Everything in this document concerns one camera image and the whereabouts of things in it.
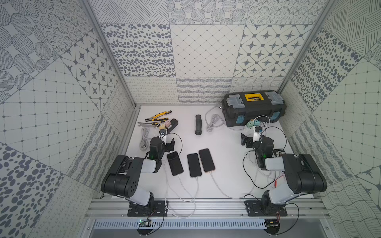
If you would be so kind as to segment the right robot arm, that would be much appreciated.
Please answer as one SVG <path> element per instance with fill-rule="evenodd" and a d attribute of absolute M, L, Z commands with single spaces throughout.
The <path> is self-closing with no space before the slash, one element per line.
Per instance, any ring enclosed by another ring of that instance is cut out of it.
<path fill-rule="evenodd" d="M 254 141 L 241 134 L 241 145 L 255 152 L 260 170 L 278 171 L 285 177 L 284 183 L 264 192 L 260 208 L 265 214 L 282 209 L 300 195 L 326 191 L 327 181 L 310 154 L 283 153 L 275 157 L 274 140 L 263 135 Z"/>

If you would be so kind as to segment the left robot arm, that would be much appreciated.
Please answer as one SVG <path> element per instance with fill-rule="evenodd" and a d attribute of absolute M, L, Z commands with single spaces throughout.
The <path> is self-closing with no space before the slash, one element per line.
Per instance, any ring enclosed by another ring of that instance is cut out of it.
<path fill-rule="evenodd" d="M 124 198 L 133 205 L 152 207 L 154 195 L 139 186 L 142 173 L 156 173 L 162 165 L 165 153 L 173 152 L 175 140 L 154 137 L 150 141 L 146 157 L 118 155 L 101 182 L 103 193 Z"/>

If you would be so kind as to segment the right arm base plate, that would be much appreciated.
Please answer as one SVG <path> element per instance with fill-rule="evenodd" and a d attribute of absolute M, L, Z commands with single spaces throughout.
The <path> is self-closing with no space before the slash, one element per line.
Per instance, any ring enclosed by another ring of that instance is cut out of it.
<path fill-rule="evenodd" d="M 246 205 L 246 211 L 249 217 L 286 217 L 288 213 L 285 206 L 276 205 L 269 203 L 268 205 L 263 205 L 262 202 L 257 200 L 247 200 L 244 202 Z"/>

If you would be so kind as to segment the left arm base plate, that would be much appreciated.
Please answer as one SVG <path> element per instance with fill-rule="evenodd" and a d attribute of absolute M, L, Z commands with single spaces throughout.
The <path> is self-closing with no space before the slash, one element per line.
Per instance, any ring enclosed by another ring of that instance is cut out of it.
<path fill-rule="evenodd" d="M 166 207 L 168 201 L 153 200 L 146 206 L 138 205 L 135 203 L 129 203 L 128 217 L 166 217 L 168 209 Z"/>

